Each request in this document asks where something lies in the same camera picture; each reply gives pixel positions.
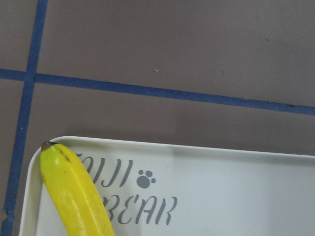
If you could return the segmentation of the yellow banana with dark tip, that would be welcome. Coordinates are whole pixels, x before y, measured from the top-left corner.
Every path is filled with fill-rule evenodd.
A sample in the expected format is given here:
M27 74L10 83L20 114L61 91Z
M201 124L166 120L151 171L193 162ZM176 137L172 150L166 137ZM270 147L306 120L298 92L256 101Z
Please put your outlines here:
M62 144L46 141L40 172L69 236L113 236L103 201L78 156Z

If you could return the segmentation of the white bear-print tray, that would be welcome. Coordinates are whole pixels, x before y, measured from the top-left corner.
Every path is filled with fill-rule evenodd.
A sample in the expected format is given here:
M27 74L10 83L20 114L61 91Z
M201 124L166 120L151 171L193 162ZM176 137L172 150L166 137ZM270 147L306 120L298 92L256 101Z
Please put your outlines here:
M313 156L63 136L118 236L312 236Z

